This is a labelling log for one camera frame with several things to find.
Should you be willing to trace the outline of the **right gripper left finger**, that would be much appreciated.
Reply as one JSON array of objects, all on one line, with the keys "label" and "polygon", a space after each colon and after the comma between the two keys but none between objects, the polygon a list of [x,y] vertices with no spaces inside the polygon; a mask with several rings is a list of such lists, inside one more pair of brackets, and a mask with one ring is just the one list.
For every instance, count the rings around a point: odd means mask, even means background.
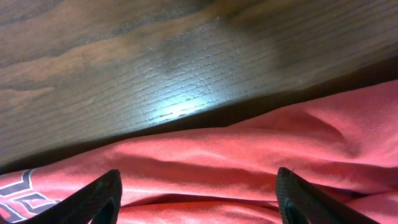
[{"label": "right gripper left finger", "polygon": [[113,169],[23,224],[116,224],[123,192],[120,172]]}]

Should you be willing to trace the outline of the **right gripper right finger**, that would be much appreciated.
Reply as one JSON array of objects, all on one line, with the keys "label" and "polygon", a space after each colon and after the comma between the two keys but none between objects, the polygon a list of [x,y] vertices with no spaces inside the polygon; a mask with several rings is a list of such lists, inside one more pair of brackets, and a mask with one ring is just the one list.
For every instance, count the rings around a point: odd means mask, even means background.
[{"label": "right gripper right finger", "polygon": [[278,170],[275,194],[283,224],[377,223],[285,167]]}]

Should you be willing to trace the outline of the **red soccer t-shirt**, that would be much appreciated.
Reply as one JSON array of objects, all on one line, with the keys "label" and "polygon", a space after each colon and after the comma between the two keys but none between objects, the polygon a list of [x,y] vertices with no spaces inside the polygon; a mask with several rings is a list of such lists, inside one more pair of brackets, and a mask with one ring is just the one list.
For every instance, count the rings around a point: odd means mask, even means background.
[{"label": "red soccer t-shirt", "polygon": [[280,167],[379,223],[396,223],[397,82],[4,174],[1,222],[32,218],[117,169],[119,223],[280,223]]}]

